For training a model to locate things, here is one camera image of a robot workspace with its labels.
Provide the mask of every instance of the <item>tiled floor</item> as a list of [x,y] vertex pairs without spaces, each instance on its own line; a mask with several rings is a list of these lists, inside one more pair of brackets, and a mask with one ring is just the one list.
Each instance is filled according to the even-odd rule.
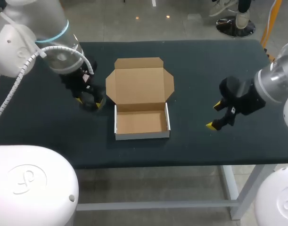
[[[251,19],[260,40],[272,0],[252,2]],[[231,39],[208,17],[210,0],[62,0],[79,41]],[[277,56],[288,43],[288,0],[284,0],[268,41]],[[234,166],[239,190],[254,166]],[[80,203],[224,198],[217,167],[163,167],[78,170]],[[253,206],[241,221],[231,221],[226,208],[115,210],[78,212],[76,226],[257,226]]]

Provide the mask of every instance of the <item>table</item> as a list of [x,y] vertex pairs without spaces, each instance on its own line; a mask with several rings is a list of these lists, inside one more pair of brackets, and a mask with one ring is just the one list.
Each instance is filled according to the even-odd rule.
[[[269,60],[255,40],[195,40],[82,43],[98,62],[96,83],[105,85],[117,58],[160,57],[174,76],[168,100],[169,139],[115,141],[114,103],[97,113],[82,111],[60,78],[38,59],[0,118],[0,145],[37,145],[63,155],[75,169],[222,165],[230,200],[79,204],[78,210],[230,206],[240,219],[264,177],[288,163],[288,128],[283,106],[266,106],[235,126],[210,131],[205,125],[223,116],[212,107],[222,79],[247,79]],[[0,105],[13,79],[0,77]],[[258,164],[238,196],[229,165]]]

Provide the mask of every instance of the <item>box lid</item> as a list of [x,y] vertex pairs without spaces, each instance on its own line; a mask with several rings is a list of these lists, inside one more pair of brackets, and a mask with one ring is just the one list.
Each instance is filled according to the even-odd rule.
[[164,103],[174,92],[173,76],[158,58],[117,59],[106,78],[106,94],[117,105]]

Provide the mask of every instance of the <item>shoe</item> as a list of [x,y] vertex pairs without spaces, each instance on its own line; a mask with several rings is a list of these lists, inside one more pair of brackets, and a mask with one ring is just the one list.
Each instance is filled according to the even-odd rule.
[[216,16],[223,12],[227,7],[235,5],[238,0],[217,0],[216,5],[211,8],[209,16]]
[[239,29],[244,29],[247,27],[247,24],[249,22],[249,15],[250,15],[250,12],[249,10],[245,13],[240,13],[238,12],[237,15],[236,15],[236,26],[239,28]]

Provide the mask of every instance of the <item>open cardboard box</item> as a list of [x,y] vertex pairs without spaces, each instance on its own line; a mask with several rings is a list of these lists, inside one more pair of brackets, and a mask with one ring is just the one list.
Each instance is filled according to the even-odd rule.
[[170,136],[166,100],[174,92],[173,76],[158,58],[117,59],[106,78],[106,94],[115,103],[115,139]]

